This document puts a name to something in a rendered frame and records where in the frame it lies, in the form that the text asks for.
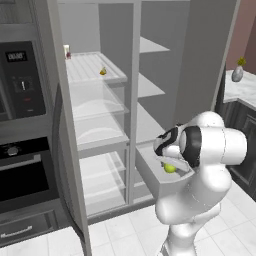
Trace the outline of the grey drawer front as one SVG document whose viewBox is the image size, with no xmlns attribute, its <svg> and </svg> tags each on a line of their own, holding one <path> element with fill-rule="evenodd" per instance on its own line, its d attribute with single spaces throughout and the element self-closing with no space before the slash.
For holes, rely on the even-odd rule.
<svg viewBox="0 0 256 256">
<path fill-rule="evenodd" d="M 53 210 L 24 217 L 4 224 L 0 224 L 0 234 L 12 233 L 33 226 L 31 231 L 9 238 L 0 238 L 0 247 L 37 237 L 57 228 L 55 212 Z"/>
</svg>

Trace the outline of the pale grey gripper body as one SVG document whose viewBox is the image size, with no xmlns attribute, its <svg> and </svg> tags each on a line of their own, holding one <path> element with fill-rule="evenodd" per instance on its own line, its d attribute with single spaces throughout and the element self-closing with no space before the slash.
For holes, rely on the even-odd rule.
<svg viewBox="0 0 256 256">
<path fill-rule="evenodd" d="M 177 170 L 175 172 L 180 170 L 181 172 L 189 173 L 191 171 L 191 167 L 188 164 L 188 162 L 186 160 L 184 160 L 183 158 L 180 158 L 180 157 L 174 157 L 174 156 L 167 157 L 167 156 L 165 156 L 161 160 L 161 164 L 162 164 L 163 168 L 164 168 L 165 163 L 175 166 L 177 168 Z"/>
</svg>

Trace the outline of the grey vase with yellow flowers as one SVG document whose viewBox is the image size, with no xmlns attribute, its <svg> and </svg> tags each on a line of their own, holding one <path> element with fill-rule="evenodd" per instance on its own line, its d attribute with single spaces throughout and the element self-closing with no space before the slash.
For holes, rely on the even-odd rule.
<svg viewBox="0 0 256 256">
<path fill-rule="evenodd" d="M 240 82 L 243 78 L 243 66 L 246 64 L 246 59 L 244 57 L 240 57 L 237 60 L 237 67 L 233 70 L 231 75 L 231 79 L 233 82 Z"/>
</svg>

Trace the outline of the grey cupboard door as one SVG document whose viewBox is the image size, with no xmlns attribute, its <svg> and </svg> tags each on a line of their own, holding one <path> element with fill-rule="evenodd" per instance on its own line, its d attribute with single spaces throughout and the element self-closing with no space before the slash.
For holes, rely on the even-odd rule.
<svg viewBox="0 0 256 256">
<path fill-rule="evenodd" d="M 0 42 L 36 37 L 31 0 L 0 0 Z"/>
</svg>

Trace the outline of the clear glass fridge shelf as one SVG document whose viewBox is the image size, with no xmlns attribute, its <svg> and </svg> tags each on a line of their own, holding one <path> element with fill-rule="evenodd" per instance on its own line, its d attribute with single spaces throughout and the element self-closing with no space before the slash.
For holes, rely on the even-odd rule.
<svg viewBox="0 0 256 256">
<path fill-rule="evenodd" d="M 104 82 L 73 83 L 69 85 L 69 91 L 75 120 L 128 112 L 124 103 Z"/>
<path fill-rule="evenodd" d="M 80 158 L 125 147 L 125 115 L 106 115 L 75 122 L 77 150 Z"/>
</svg>

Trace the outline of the dark cupboard run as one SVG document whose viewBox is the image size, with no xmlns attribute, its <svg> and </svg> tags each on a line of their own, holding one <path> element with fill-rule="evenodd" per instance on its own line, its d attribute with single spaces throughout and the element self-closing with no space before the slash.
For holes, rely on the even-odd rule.
<svg viewBox="0 0 256 256">
<path fill-rule="evenodd" d="M 256 75 L 244 71 L 240 82 L 224 69 L 215 104 L 227 128 L 241 131 L 247 139 L 247 154 L 239 165 L 229 165 L 233 180 L 256 202 Z"/>
</svg>

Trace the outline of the grey fridge door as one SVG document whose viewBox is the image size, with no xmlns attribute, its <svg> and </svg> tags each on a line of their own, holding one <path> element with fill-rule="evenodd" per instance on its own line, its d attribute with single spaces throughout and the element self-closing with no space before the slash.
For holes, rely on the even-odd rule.
<svg viewBox="0 0 256 256">
<path fill-rule="evenodd" d="M 191 0 L 173 123 L 214 110 L 241 0 Z"/>
<path fill-rule="evenodd" d="M 63 210 L 92 256 L 57 0 L 33 0 L 40 47 L 52 96 L 52 157 Z"/>
</svg>

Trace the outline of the grey freezer drawer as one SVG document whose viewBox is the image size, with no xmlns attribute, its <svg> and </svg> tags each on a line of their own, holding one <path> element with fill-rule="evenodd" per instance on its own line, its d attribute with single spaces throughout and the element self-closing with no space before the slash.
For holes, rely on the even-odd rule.
<svg viewBox="0 0 256 256">
<path fill-rule="evenodd" d="M 136 146 L 135 165 L 155 199 L 181 191 L 194 174 L 193 170 L 167 173 L 154 153 L 152 142 Z"/>
</svg>

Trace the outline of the grey fridge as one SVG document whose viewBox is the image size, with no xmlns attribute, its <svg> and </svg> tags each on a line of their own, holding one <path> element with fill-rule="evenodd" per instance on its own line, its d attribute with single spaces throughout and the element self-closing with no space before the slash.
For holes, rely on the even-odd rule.
<svg viewBox="0 0 256 256">
<path fill-rule="evenodd" d="M 90 226 L 128 213 L 155 199 L 138 172 L 136 146 L 137 104 L 164 129 L 173 123 L 191 0 L 57 0 L 63 45 L 73 53 L 101 52 L 127 76 L 126 82 L 108 83 L 128 109 L 125 132 L 129 143 L 94 156 L 79 165 Z M 140 38 L 168 51 L 141 53 Z M 142 74 L 165 92 L 138 97 Z"/>
</svg>

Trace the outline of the grey freezer shelf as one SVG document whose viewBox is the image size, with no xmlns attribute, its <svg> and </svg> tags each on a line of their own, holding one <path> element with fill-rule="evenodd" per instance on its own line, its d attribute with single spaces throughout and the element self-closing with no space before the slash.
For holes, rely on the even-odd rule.
<svg viewBox="0 0 256 256">
<path fill-rule="evenodd" d="M 168 51 L 168 48 L 157 44 L 144 37 L 140 38 L 140 52 L 141 53 L 152 53 L 152 52 L 164 52 Z"/>
<path fill-rule="evenodd" d="M 136 142 L 152 141 L 163 133 L 164 129 L 156 120 L 140 104 L 137 104 Z"/>
<path fill-rule="evenodd" d="M 165 92 L 157 87 L 153 82 L 142 74 L 138 77 L 138 97 L 150 97 L 156 95 L 164 95 Z"/>
</svg>

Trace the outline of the black microwave oven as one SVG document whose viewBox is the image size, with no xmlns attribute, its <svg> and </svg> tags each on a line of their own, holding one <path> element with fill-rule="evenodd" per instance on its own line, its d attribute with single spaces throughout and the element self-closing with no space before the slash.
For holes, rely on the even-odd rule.
<svg viewBox="0 0 256 256">
<path fill-rule="evenodd" d="M 32 42 L 0 43 L 0 121 L 45 113 Z"/>
</svg>

